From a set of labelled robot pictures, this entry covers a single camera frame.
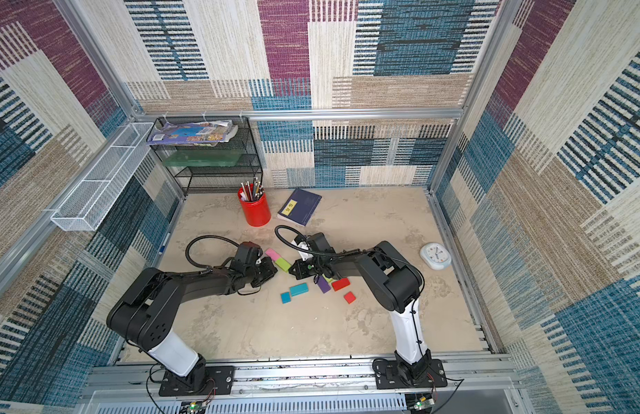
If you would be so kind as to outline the pink long block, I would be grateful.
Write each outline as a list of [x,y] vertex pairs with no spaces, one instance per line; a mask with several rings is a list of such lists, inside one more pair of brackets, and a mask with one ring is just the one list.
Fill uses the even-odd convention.
[[265,255],[268,256],[273,262],[276,262],[278,259],[281,258],[281,256],[276,251],[274,251],[272,248],[268,248],[265,251]]

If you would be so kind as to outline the light green long block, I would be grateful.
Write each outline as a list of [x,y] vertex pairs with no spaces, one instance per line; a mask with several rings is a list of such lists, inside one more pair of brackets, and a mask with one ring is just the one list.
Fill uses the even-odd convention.
[[285,273],[288,273],[290,271],[291,268],[291,264],[284,259],[283,257],[279,257],[277,258],[275,261],[275,264],[281,269],[283,270]]

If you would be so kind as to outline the teal long block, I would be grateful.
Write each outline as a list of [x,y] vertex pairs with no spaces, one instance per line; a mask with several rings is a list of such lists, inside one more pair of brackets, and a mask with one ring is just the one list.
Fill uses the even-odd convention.
[[301,283],[301,284],[298,284],[296,286],[292,286],[289,289],[289,293],[290,293],[290,295],[292,297],[296,297],[296,296],[299,296],[301,294],[308,293],[308,292],[309,292],[309,287],[308,287],[308,285],[306,283]]

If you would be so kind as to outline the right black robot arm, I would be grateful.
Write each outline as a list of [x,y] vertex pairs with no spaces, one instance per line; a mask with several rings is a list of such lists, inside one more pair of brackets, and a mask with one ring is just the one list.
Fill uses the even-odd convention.
[[363,278],[377,302],[390,312],[395,355],[401,364],[413,367],[431,359],[419,317],[424,276],[391,243],[382,241],[373,248],[337,252],[323,233],[305,236],[288,226],[279,226],[274,232],[285,246],[311,257],[305,265],[295,262],[294,270],[336,280]]

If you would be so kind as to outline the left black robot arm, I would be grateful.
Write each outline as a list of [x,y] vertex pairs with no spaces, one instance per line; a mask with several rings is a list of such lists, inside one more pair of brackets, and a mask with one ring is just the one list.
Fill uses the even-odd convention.
[[250,241],[218,266],[190,261],[197,272],[144,269],[113,306],[107,326],[180,379],[200,375],[202,357],[174,333],[180,305],[198,298],[229,296],[246,286],[258,290],[278,272],[272,259]]

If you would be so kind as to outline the purple block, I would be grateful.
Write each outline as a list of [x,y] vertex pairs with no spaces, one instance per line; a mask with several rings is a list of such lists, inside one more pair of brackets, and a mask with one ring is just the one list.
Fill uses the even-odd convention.
[[322,293],[328,293],[331,290],[330,284],[325,278],[318,279],[317,286]]

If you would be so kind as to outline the red long block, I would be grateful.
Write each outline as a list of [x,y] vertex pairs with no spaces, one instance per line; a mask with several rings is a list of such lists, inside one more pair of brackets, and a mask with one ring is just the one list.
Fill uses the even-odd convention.
[[339,291],[341,289],[346,288],[349,285],[350,285],[350,280],[345,278],[345,279],[339,279],[339,280],[334,281],[331,284],[331,287],[335,292],[337,292],[337,291]]

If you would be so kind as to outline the dark blue notebook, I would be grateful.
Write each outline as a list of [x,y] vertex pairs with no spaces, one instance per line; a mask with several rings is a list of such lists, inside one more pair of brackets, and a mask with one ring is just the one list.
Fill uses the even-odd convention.
[[278,218],[306,226],[321,200],[321,195],[299,188],[295,189],[278,211]]

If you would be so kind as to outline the small red cube block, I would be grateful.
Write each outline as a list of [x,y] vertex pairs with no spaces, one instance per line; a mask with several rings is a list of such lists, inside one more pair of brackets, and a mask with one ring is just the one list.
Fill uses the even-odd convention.
[[356,300],[356,296],[351,292],[346,293],[343,297],[348,304],[352,304]]

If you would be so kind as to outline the red ribbed pencil cup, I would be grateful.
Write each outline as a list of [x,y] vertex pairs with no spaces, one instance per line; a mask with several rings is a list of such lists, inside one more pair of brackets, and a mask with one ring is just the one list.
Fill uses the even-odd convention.
[[262,227],[268,224],[272,218],[268,205],[268,198],[264,193],[257,201],[247,201],[244,190],[237,193],[242,211],[248,225],[252,227]]

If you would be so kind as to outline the pencils in cup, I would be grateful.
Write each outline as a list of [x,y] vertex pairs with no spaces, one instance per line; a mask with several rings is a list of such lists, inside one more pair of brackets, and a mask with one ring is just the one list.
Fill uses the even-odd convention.
[[252,181],[242,183],[242,195],[240,199],[243,202],[257,202],[264,196],[264,189],[262,187],[261,180],[258,177],[254,177]]

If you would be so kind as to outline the black mesh shelf rack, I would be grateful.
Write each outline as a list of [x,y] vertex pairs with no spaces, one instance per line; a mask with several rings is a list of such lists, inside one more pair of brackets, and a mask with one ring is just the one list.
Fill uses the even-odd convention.
[[263,179],[247,117],[159,117],[146,143],[186,196],[230,193]]

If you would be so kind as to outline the green folder in rack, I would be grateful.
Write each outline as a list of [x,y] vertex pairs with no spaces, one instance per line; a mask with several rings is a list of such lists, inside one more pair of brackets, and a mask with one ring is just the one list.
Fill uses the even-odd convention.
[[166,167],[234,167],[242,157],[236,150],[180,150],[163,160]]

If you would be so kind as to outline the colourful magazine on rack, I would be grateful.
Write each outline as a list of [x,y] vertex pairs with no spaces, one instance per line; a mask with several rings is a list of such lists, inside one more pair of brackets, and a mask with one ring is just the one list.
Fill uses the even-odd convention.
[[237,134],[239,127],[230,120],[186,122],[154,128],[148,146],[201,146],[214,147],[229,142]]

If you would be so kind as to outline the blue pen by wall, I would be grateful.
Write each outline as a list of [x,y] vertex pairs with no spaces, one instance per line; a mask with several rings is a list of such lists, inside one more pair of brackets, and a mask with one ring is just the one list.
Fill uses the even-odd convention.
[[166,250],[166,246],[167,246],[167,244],[169,242],[170,236],[171,236],[170,232],[166,233],[166,237],[164,238],[163,242],[161,243],[161,246],[159,247],[159,255],[163,255],[164,254],[164,252]]

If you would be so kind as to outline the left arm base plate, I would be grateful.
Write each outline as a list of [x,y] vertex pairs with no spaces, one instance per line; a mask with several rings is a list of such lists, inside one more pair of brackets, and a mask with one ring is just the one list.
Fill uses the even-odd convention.
[[186,377],[166,370],[158,394],[160,397],[230,395],[234,377],[235,366],[206,366],[203,373],[198,368]]

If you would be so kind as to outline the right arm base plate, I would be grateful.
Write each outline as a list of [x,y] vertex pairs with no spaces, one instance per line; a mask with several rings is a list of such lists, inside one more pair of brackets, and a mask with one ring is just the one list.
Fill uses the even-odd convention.
[[422,359],[413,365],[406,362],[375,358],[372,361],[378,389],[445,388],[448,380],[439,359]]

